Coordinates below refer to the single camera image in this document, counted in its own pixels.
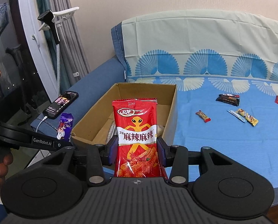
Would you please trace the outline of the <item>cardboard box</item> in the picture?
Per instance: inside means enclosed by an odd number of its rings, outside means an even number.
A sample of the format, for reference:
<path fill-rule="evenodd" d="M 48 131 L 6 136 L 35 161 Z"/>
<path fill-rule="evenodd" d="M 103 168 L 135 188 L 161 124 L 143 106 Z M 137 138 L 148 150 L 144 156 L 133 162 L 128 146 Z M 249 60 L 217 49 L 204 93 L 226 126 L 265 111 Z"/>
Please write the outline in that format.
<path fill-rule="evenodd" d="M 142 113 L 130 103 L 123 103 L 120 111 L 114 110 L 112 102 L 117 100 L 156 99 L 157 125 L 164 127 L 162 138 L 173 145 L 177 127 L 177 86 L 175 84 L 116 83 L 81 118 L 72 130 L 72 142 L 80 147 L 91 144 L 105 144 L 114 116 L 126 118 L 134 131 L 131 119 Z"/>

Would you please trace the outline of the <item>purple candy bar wrapper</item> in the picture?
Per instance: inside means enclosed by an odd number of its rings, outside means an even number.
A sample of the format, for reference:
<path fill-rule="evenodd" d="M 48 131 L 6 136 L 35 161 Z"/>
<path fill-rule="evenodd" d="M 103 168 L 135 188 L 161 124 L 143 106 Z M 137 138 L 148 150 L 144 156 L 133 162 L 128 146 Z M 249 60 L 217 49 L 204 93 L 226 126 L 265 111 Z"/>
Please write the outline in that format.
<path fill-rule="evenodd" d="M 73 129 L 74 117 L 71 113 L 62 113 L 59 120 L 56 138 L 70 142 Z"/>

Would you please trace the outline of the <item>small red gold snack bar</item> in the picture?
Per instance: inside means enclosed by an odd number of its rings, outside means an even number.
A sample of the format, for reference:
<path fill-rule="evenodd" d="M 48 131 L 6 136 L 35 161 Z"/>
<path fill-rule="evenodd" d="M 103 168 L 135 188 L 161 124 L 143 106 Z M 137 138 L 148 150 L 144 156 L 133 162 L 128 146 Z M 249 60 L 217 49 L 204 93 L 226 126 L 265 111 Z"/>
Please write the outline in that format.
<path fill-rule="evenodd" d="M 200 118 L 202 118 L 204 122 L 211 121 L 211 119 L 205 113 L 203 113 L 201 110 L 199 110 L 195 114 L 198 115 Z"/>

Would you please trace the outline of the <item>red spicy snack bag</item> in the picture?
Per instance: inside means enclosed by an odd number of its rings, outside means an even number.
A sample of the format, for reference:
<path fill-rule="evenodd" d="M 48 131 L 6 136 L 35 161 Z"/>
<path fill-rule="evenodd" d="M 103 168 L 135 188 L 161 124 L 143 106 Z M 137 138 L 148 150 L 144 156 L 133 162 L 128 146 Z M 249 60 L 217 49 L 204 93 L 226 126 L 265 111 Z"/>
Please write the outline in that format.
<path fill-rule="evenodd" d="M 112 102 L 118 134 L 115 177 L 167 178 L 158 158 L 157 99 Z"/>

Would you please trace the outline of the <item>light blue stick pack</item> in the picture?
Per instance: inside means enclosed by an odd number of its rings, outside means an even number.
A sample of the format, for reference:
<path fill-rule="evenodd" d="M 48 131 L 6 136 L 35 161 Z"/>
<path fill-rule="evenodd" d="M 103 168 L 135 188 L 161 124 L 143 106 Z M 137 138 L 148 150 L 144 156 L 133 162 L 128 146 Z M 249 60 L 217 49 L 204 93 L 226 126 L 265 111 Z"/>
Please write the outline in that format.
<path fill-rule="evenodd" d="M 247 122 L 247 120 L 246 120 L 243 116 L 241 116 L 240 114 L 236 113 L 235 111 L 233 111 L 233 110 L 228 110 L 227 112 L 229 112 L 231 115 L 235 116 L 235 117 L 236 117 L 237 119 L 239 119 L 241 122 L 243 122 L 243 123 L 246 123 L 246 122 Z"/>

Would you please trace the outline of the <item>black chocolate bar wrapper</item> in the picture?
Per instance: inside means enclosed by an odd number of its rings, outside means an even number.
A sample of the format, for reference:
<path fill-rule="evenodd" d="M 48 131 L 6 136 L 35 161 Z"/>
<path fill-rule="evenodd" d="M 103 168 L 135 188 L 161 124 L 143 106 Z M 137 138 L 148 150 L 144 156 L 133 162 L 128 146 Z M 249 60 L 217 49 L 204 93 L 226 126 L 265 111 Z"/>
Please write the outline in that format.
<path fill-rule="evenodd" d="M 233 106 L 238 107 L 240 102 L 240 95 L 235 94 L 219 94 L 216 98 L 216 101 L 227 103 Z"/>

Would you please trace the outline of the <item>yellow snack pack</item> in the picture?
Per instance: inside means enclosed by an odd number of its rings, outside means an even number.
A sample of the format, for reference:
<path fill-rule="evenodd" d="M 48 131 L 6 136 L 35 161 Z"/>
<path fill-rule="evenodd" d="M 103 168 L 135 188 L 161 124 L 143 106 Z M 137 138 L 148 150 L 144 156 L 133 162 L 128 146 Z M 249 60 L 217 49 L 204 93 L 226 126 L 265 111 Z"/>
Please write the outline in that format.
<path fill-rule="evenodd" d="M 254 118 L 252 115 L 250 115 L 241 108 L 236 110 L 236 113 L 238 113 L 240 116 L 246 119 L 252 126 L 256 126 L 259 122 L 258 119 Z"/>

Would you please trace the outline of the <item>silver white stick snack pack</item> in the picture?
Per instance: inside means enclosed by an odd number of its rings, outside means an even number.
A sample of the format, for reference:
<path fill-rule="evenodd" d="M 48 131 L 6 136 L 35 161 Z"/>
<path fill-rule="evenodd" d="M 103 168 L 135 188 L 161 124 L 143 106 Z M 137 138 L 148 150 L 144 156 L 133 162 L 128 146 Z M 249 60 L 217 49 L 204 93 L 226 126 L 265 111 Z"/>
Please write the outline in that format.
<path fill-rule="evenodd" d="M 117 128 L 115 125 L 115 121 L 113 120 L 106 137 L 106 143 L 108 143 L 114 135 L 117 135 Z"/>

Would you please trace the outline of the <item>black smartphone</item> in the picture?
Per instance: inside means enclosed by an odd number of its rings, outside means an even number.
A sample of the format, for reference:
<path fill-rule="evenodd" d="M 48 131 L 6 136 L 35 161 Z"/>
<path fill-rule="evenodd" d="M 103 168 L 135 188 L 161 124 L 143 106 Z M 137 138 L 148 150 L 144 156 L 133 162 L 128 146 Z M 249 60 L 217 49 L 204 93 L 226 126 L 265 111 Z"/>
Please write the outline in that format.
<path fill-rule="evenodd" d="M 66 91 L 42 112 L 43 115 L 50 119 L 56 119 L 78 96 L 79 94 L 75 91 Z"/>

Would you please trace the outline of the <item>grey curtain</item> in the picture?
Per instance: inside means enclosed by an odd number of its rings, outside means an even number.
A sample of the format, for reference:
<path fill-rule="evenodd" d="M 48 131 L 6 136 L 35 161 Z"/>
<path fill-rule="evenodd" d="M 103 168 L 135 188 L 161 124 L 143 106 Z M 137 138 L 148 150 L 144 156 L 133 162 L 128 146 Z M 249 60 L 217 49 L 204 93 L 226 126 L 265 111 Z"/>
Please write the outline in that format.
<path fill-rule="evenodd" d="M 37 0 L 39 14 L 71 8 L 70 0 Z M 90 72 L 75 18 L 61 23 L 57 28 L 61 40 L 61 90 L 66 91 Z"/>

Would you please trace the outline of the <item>blue fan pattern sofa cover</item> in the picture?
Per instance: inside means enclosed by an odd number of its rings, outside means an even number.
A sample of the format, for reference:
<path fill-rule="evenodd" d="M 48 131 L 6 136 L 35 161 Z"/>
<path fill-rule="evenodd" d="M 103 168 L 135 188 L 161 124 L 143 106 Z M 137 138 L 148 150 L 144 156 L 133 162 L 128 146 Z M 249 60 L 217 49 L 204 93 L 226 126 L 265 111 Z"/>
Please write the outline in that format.
<path fill-rule="evenodd" d="M 220 10 L 159 12 L 122 22 L 132 83 L 177 86 L 174 142 L 210 146 L 278 187 L 278 21 Z M 240 95 L 239 106 L 218 102 Z M 243 109 L 258 124 L 228 110 Z M 201 110 L 211 121 L 195 113 Z"/>

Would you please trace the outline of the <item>white phone holder clamp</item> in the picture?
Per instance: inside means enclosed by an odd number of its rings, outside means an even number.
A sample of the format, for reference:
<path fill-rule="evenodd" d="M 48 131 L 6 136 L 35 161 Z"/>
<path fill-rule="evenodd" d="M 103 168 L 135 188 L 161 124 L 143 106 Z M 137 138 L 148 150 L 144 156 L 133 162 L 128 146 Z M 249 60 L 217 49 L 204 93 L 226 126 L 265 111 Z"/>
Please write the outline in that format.
<path fill-rule="evenodd" d="M 61 26 L 64 21 L 71 19 L 79 7 L 73 7 L 62 11 L 53 12 L 46 10 L 38 16 L 38 21 L 42 22 L 39 31 L 51 30 L 54 42 L 56 44 L 56 79 L 57 79 L 57 94 L 61 94 L 61 50 L 60 38 L 57 28 Z"/>

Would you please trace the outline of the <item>white window frame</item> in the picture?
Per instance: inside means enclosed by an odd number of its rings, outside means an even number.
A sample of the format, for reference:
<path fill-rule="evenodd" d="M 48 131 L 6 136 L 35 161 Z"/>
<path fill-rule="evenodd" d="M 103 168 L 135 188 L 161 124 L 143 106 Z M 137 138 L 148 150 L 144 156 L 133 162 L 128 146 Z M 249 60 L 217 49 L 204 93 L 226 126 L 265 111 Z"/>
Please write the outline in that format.
<path fill-rule="evenodd" d="M 18 3 L 29 50 L 43 87 L 52 102 L 57 98 L 57 82 L 45 35 L 43 31 L 39 31 L 41 22 L 37 20 L 37 1 L 18 0 Z"/>

